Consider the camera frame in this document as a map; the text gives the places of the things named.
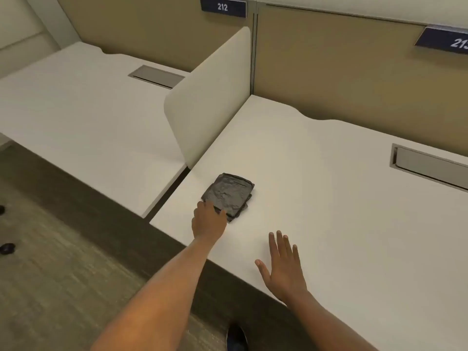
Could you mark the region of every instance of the white desk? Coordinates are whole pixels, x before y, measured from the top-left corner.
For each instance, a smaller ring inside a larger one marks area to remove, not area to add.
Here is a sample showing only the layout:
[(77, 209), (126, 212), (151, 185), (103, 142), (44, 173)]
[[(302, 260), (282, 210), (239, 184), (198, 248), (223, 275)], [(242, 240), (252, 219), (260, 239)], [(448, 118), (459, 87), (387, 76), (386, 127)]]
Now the white desk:
[(142, 65), (187, 75), (76, 43), (0, 80), (0, 131), (145, 216), (186, 165)]
[(251, 96), (151, 224), (189, 244), (217, 175), (255, 183), (209, 259), (270, 294), (267, 233), (297, 244), (317, 299), (381, 351), (468, 345), (468, 193), (391, 168), (392, 143), (468, 159)]

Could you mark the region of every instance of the gray carpet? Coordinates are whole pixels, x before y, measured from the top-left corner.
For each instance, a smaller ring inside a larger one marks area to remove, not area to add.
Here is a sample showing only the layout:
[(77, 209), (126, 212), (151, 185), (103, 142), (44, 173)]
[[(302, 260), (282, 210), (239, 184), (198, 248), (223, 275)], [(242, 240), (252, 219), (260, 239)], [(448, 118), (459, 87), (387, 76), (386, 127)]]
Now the gray carpet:
[[(181, 244), (19, 145), (0, 152), (0, 350), (88, 350)], [(311, 350), (282, 305), (207, 263), (179, 350), (225, 350), (230, 321), (251, 350)]]

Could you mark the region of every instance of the shoe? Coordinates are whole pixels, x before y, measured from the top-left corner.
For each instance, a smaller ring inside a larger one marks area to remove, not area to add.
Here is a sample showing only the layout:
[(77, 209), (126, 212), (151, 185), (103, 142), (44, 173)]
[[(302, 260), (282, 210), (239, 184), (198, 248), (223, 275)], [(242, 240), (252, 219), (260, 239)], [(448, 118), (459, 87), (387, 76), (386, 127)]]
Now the shoe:
[(229, 325), (226, 336), (227, 351), (249, 351), (244, 330), (233, 323)]

